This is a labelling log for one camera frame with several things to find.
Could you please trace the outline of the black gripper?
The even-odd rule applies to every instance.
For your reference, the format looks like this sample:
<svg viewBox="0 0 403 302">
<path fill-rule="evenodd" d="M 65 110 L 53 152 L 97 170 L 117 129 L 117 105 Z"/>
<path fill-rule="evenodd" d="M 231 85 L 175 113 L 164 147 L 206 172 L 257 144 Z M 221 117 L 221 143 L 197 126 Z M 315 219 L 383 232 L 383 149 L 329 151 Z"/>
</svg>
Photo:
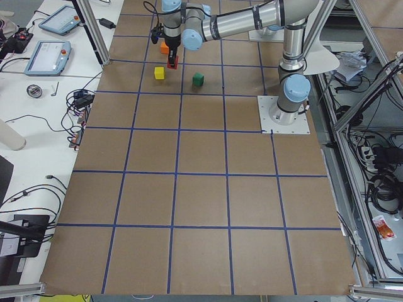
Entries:
<svg viewBox="0 0 403 302">
<path fill-rule="evenodd" d="M 178 51 L 178 47 L 181 45 L 181 35 L 166 36 L 164 38 L 164 40 L 165 40 L 165 44 L 169 48 L 167 65 L 169 67 L 177 67 L 178 66 L 177 51 Z"/>
</svg>

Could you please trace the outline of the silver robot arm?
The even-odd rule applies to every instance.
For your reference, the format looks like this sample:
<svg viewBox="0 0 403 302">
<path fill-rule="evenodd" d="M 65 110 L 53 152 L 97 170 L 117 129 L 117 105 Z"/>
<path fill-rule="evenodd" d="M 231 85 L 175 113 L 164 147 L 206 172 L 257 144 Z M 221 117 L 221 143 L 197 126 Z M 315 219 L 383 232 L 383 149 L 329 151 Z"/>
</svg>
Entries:
<svg viewBox="0 0 403 302">
<path fill-rule="evenodd" d="M 184 1 L 163 1 L 162 17 L 151 31 L 151 40 L 163 38 L 168 46 L 167 66 L 177 66 L 177 49 L 196 51 L 212 40 L 251 30 L 278 26 L 284 30 L 283 55 L 278 73 L 280 94 L 276 107 L 282 113 L 296 113 L 307 99 L 310 82 L 303 75 L 304 37 L 309 15 L 317 1 L 265 1 L 238 11 L 212 14 L 209 6 Z"/>
</svg>

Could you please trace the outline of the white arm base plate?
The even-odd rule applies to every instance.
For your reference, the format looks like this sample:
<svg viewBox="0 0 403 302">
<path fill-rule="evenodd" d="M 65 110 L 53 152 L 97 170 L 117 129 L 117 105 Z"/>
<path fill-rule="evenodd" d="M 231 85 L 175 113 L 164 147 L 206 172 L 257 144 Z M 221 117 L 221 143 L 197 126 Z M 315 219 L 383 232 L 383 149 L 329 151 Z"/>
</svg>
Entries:
<svg viewBox="0 0 403 302">
<path fill-rule="evenodd" d="M 310 128 L 304 106 L 286 113 L 277 104 L 278 96 L 258 96 L 259 119 L 263 134 L 309 135 Z"/>
</svg>

